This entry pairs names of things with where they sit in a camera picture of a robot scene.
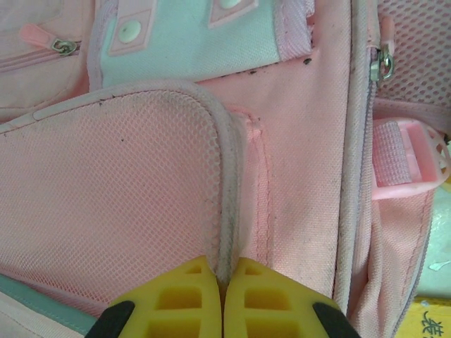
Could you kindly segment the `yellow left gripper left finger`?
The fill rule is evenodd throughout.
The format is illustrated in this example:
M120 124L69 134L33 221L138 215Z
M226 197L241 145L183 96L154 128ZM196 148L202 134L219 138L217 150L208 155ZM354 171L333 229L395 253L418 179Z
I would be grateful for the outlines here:
M221 337L216 276L203 256L114 299L88 337Z

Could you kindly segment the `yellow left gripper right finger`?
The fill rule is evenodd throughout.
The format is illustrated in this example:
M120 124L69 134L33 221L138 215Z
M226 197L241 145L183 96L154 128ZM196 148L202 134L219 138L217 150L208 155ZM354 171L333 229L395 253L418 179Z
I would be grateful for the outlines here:
M358 337L327 296L250 258L241 258L225 296L224 337Z

